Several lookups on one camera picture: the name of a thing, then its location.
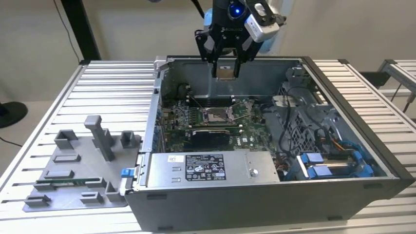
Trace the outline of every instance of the black stand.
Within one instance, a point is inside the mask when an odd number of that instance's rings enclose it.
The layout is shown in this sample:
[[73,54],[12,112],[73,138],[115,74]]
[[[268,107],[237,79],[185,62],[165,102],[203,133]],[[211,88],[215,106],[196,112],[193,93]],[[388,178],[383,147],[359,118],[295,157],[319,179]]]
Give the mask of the black stand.
[[0,128],[17,123],[27,116],[27,106],[21,102],[0,103]]

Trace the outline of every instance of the floor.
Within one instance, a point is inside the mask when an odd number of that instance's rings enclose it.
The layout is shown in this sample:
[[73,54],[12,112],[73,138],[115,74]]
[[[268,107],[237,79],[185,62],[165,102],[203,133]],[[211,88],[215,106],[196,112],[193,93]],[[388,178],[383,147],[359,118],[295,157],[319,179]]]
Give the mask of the floor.
[[[5,140],[12,141],[20,145],[25,143],[40,119],[43,118],[48,108],[52,105],[52,101],[27,101],[24,102],[28,108],[25,118],[15,125],[0,129],[0,137]],[[8,164],[13,160],[20,147],[4,143],[0,141],[0,175],[5,171]]]

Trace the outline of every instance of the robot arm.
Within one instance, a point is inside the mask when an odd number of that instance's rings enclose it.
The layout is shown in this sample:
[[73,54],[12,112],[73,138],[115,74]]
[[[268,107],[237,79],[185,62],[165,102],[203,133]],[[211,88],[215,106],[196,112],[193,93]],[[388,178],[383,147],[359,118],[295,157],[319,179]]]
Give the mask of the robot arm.
[[241,64],[255,59],[263,42],[276,35],[285,19],[272,12],[265,0],[213,0],[211,26],[195,31],[201,60],[212,63],[212,77],[217,77],[220,55],[231,49],[236,55],[233,77],[239,77]]

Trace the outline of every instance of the circuit board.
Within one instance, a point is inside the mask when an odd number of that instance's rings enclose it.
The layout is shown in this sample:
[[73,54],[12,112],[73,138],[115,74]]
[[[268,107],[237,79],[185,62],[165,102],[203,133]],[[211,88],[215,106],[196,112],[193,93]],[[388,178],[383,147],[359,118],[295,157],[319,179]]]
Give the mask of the circuit board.
[[[231,107],[215,108],[187,107],[179,103],[164,113],[167,152],[276,151],[260,106],[249,99],[236,100]],[[193,148],[191,135],[203,130],[229,132],[228,144]]]

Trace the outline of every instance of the sticker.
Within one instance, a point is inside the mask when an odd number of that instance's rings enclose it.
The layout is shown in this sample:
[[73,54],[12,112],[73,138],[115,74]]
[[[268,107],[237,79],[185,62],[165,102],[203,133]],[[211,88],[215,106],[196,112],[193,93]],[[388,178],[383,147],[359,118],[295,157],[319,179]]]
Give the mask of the sticker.
[[225,180],[223,155],[187,155],[185,178],[188,181]]
[[184,155],[169,155],[168,162],[183,162]]

